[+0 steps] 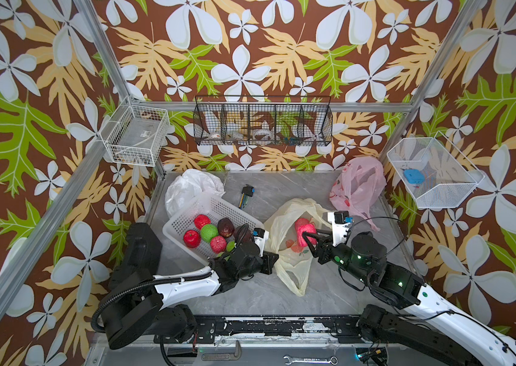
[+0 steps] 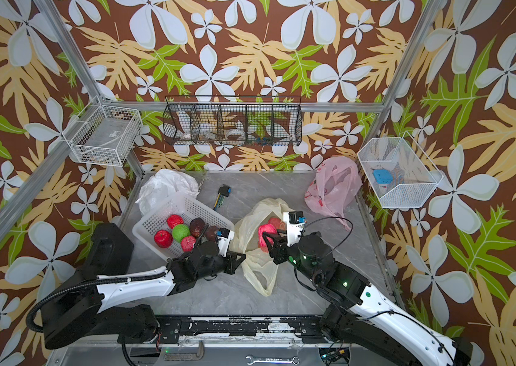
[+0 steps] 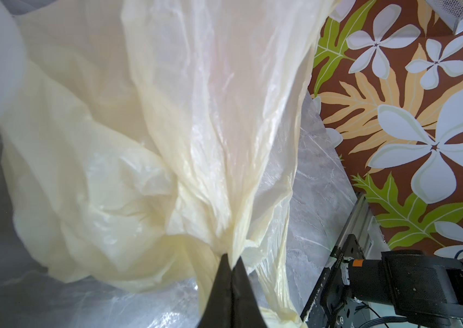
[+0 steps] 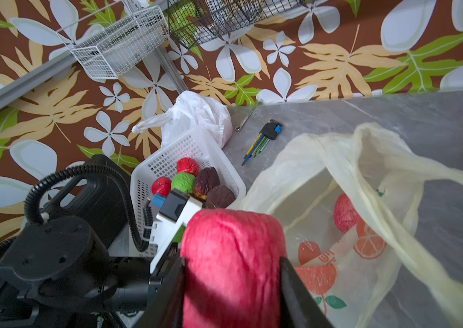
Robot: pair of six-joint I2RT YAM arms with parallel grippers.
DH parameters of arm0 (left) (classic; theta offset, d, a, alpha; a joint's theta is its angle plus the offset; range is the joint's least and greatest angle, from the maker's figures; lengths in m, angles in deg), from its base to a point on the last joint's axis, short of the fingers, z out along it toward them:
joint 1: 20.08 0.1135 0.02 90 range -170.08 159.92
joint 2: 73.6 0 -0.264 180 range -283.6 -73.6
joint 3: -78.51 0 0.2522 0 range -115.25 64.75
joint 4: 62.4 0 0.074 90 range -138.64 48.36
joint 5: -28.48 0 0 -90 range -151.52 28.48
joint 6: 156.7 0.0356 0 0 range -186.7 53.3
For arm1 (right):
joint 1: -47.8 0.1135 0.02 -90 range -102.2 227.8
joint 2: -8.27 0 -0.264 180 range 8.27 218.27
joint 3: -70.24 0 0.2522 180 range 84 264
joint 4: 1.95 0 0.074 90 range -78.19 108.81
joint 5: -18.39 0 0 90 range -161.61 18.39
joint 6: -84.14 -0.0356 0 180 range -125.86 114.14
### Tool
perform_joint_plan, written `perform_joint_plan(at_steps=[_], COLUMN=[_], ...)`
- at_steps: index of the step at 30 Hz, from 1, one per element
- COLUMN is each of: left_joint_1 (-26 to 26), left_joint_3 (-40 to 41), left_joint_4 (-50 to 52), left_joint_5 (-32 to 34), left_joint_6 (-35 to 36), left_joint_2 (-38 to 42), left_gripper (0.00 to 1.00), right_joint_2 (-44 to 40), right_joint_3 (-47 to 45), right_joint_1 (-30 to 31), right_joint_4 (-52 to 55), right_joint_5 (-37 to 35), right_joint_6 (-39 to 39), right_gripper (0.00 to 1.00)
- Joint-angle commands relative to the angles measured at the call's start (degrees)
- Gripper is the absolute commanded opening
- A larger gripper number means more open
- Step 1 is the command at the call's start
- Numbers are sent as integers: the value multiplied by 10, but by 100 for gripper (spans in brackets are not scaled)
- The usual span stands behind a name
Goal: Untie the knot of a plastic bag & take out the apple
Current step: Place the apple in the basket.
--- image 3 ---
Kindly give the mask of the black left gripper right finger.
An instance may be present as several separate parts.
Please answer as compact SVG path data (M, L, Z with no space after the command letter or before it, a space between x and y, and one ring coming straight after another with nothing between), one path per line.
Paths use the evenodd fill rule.
M242 258L238 259L231 273L231 326L233 328L267 328Z

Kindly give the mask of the yellow orange-print plastic bag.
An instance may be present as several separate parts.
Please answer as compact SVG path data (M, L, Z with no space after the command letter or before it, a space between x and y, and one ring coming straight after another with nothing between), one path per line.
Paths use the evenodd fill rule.
M1 119L16 232L50 276L128 292L223 255L256 272L269 327L302 327L286 243L301 107L334 1L55 1Z

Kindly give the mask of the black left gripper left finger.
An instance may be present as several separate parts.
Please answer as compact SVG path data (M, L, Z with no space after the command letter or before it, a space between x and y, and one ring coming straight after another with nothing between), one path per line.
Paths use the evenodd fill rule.
M233 327L233 271L229 266L228 255L224 254L216 272L207 306L199 321L199 328Z

